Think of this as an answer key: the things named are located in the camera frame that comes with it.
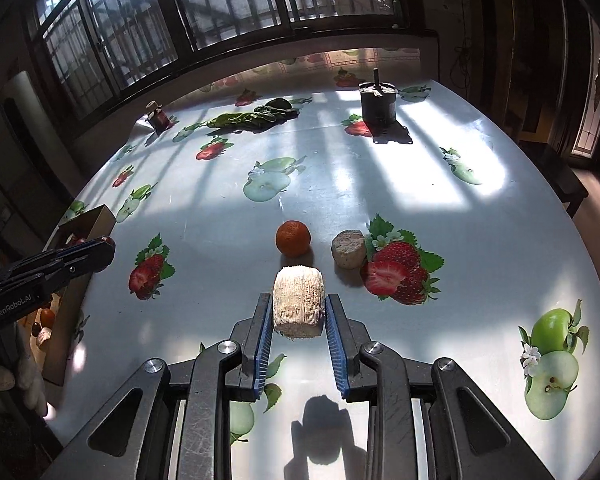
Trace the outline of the person left gloved hand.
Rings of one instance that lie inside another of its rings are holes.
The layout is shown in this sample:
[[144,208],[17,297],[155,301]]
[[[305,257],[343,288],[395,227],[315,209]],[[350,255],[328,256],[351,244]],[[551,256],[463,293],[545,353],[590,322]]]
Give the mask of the person left gloved hand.
[[[45,397],[44,382],[38,364],[31,354],[26,330],[19,324],[18,339],[22,344],[17,373],[14,374],[6,367],[0,365],[0,392],[18,387],[23,392],[23,403],[28,410],[35,411],[40,417],[47,415],[47,402]],[[0,399],[0,411],[5,411],[4,403]]]

